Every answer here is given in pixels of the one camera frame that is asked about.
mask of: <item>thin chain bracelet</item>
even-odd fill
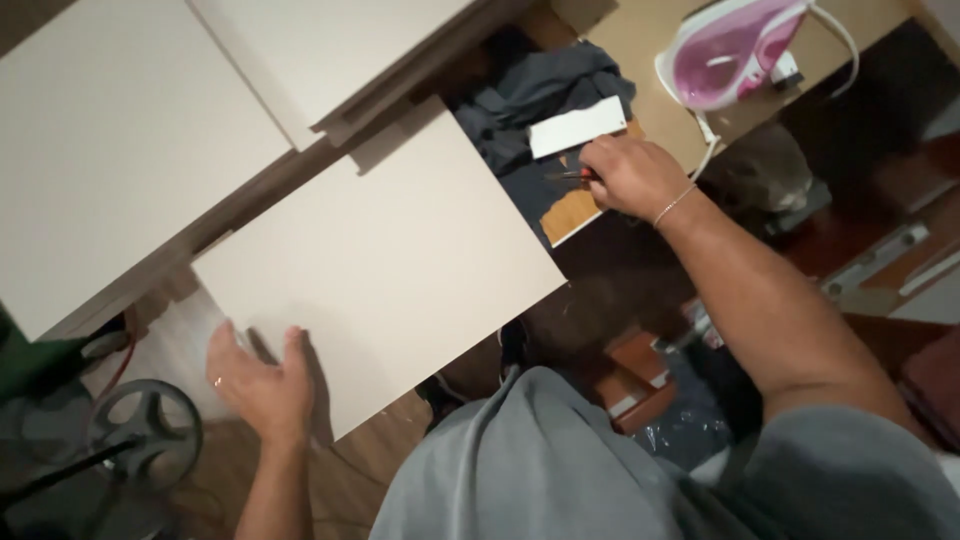
[[[671,209],[673,209],[673,208],[677,205],[677,203],[679,203],[679,202],[683,199],[683,197],[686,197],[686,194],[687,194],[687,193],[689,193],[690,191],[693,191],[693,189],[694,189],[696,186],[697,186],[696,184],[691,184],[690,187],[688,187],[688,188],[686,189],[686,191],[684,191],[683,193],[680,194],[680,197],[677,197],[677,199],[674,200],[674,202],[670,203],[669,205],[666,206],[665,209],[663,209],[663,211],[660,213],[660,215],[657,216],[657,219],[654,220],[654,229],[657,228],[657,225],[658,225],[658,223],[660,222],[660,220],[663,219],[663,216],[666,215],[666,213],[667,213],[668,211],[670,211]]]

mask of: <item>person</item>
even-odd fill
[[[960,500],[870,351],[819,290],[740,229],[658,145],[601,136],[581,160],[597,203],[654,224],[763,398],[736,481],[700,484],[616,434],[556,372],[513,365],[450,412],[396,473],[372,538],[960,538]],[[229,323],[207,376],[259,433],[236,538],[312,536],[303,334],[280,366]]]

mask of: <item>gray t-shirt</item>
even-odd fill
[[[908,431],[830,405],[774,418],[738,480],[709,488],[534,368],[424,438],[371,538],[960,538],[960,500]]]

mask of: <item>hand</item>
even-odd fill
[[[634,137],[600,135],[580,152],[580,161],[603,179],[589,183],[598,205],[648,222],[690,187],[690,179],[673,156],[653,142]]]
[[[313,410],[313,379],[303,354],[303,331],[284,335],[283,362],[267,365],[236,342],[226,321],[210,337],[206,379],[227,405],[260,435],[264,446],[306,441]]]

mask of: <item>desk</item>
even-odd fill
[[[552,9],[545,4],[536,5],[518,24],[544,49],[565,46],[578,35],[606,49],[620,64],[623,76],[636,83],[632,105],[637,127],[642,127],[647,138],[669,151],[684,169],[693,171],[707,146],[690,112],[674,101],[660,84],[654,70],[654,57],[668,46],[684,16],[706,2],[619,0],[617,6],[603,1],[554,0]],[[847,27],[860,50],[910,17],[908,6],[902,0],[821,0],[818,4]],[[708,116],[710,126],[723,137],[718,152],[850,59],[843,41],[813,16],[804,22],[790,44],[790,52],[805,76],[799,88],[784,94],[763,89],[746,102]],[[585,226],[599,211],[588,193],[576,191],[554,205],[540,223],[550,241],[557,245]]]

